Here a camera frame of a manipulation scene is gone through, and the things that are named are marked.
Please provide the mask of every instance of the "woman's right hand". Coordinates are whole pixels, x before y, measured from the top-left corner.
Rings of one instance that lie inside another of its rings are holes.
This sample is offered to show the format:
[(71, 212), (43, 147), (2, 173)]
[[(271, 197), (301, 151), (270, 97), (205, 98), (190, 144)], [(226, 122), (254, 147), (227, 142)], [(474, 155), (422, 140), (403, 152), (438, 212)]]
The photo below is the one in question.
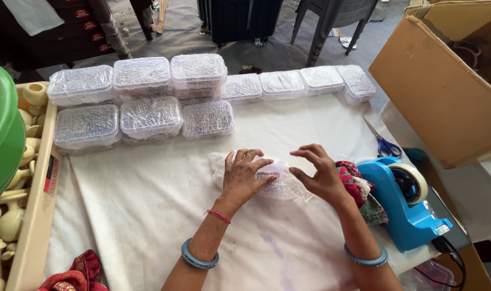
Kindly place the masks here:
[(303, 183), (308, 191), (324, 199), (333, 208), (347, 201), (347, 199), (353, 199), (337, 174), (335, 162), (326, 154), (325, 149), (320, 144), (303, 145), (290, 154), (306, 158), (317, 169), (314, 176), (310, 177), (301, 169), (289, 168), (290, 172)]

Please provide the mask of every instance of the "table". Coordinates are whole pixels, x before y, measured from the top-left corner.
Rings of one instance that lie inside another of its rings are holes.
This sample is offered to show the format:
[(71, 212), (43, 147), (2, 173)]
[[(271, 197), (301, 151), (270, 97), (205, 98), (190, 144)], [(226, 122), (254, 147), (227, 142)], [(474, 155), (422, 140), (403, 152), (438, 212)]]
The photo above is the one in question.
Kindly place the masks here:
[(400, 145), (423, 149), (429, 155), (470, 240), (491, 239), (491, 162), (445, 170), (391, 101), (380, 111), (380, 117)]
[[(368, 102), (350, 105), (342, 94), (237, 105), (234, 113), (230, 136), (65, 158), (45, 276), (93, 248), (112, 291), (160, 288), (182, 242), (220, 194), (211, 152), (260, 148), (312, 174), (309, 162), (288, 152), (316, 142), (336, 161), (363, 162), (376, 157), (377, 142), (362, 116), (395, 142)], [(430, 244), (403, 254), (381, 227), (371, 232), (396, 273), (438, 254)], [(256, 196), (233, 218), (203, 290), (348, 289), (353, 281), (343, 244), (339, 220), (322, 199)]]

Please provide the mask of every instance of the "green plastic tub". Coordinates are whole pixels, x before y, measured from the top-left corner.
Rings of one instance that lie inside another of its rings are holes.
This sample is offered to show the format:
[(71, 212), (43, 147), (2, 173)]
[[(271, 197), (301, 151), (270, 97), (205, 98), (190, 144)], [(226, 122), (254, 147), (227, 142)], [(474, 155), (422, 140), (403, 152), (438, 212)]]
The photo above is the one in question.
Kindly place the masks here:
[(25, 124), (14, 81), (0, 67), (0, 195), (14, 177), (25, 149)]

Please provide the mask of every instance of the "hand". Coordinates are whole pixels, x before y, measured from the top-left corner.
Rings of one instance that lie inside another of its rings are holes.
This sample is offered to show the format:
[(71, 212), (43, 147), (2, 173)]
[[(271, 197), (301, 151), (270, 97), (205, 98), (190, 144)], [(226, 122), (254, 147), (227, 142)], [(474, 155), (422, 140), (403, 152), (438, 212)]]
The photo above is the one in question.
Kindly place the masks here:
[(267, 184), (276, 180), (275, 175), (268, 175), (256, 180), (256, 172), (274, 161), (271, 159), (260, 159), (252, 162), (254, 157), (263, 156), (261, 150), (239, 150), (235, 161), (233, 151), (226, 157), (226, 170), (224, 172), (224, 191), (218, 198), (221, 202), (227, 202), (236, 210), (242, 207), (249, 199), (258, 193)]
[(326, 154), (325, 149), (320, 144), (302, 146), (290, 154), (306, 158), (317, 169), (314, 176), (310, 177), (298, 168), (289, 168), (290, 172), (303, 183), (308, 191), (321, 197), (334, 208), (343, 200), (352, 199), (337, 174), (335, 162)]

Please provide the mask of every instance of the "finger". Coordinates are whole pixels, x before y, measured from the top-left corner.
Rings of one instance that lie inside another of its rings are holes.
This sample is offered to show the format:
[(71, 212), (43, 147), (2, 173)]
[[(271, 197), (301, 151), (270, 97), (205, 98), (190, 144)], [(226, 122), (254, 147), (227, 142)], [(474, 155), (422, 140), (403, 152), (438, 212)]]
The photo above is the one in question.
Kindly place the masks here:
[(306, 146), (301, 146), (299, 148), (300, 151), (311, 151), (316, 154), (318, 157), (327, 157), (325, 149), (320, 144), (307, 144)]
[(304, 151), (295, 151), (290, 152), (293, 156), (300, 156), (306, 158), (309, 162), (313, 163), (316, 169), (322, 169), (322, 160), (312, 151), (304, 150)]
[(238, 150), (236, 152), (235, 162), (242, 161), (242, 159), (244, 158), (245, 154), (247, 154), (248, 151), (249, 151), (248, 149)]
[(232, 165), (231, 160), (233, 159), (233, 153), (234, 151), (230, 151), (229, 154), (226, 156), (226, 162), (225, 162), (226, 169)]
[(288, 170), (294, 175), (303, 185), (305, 188), (308, 189), (308, 186), (310, 185), (310, 182), (312, 182), (312, 177), (309, 175), (305, 174), (302, 170), (295, 168), (295, 167), (290, 167)]
[(276, 179), (277, 179), (277, 177), (275, 175), (268, 175), (268, 176), (262, 177), (261, 179), (259, 179), (258, 181), (256, 181), (254, 183), (254, 187), (255, 187), (256, 192), (263, 189), (263, 187), (267, 186), (269, 183), (276, 181)]
[(256, 162), (253, 163), (253, 167), (254, 167), (254, 170), (255, 171), (258, 171), (259, 169), (267, 166), (267, 165), (270, 165), (274, 162), (273, 159), (270, 159), (270, 158), (262, 158), (262, 159), (259, 159), (257, 160)]
[(263, 152), (259, 149), (249, 150), (247, 154), (244, 155), (243, 158), (247, 158), (246, 161), (252, 162), (256, 156), (263, 156)]

